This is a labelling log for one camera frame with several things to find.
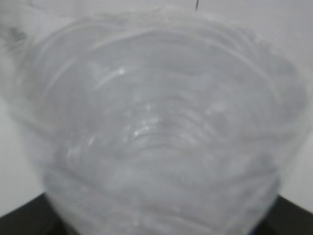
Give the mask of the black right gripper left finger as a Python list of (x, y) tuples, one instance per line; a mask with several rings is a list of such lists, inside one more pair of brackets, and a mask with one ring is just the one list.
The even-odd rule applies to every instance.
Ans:
[(0, 217), (1, 235), (68, 235), (45, 194)]

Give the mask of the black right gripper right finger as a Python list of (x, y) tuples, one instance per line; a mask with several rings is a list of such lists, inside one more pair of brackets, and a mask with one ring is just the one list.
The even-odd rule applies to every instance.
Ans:
[(313, 235), (313, 214), (279, 196), (252, 235)]

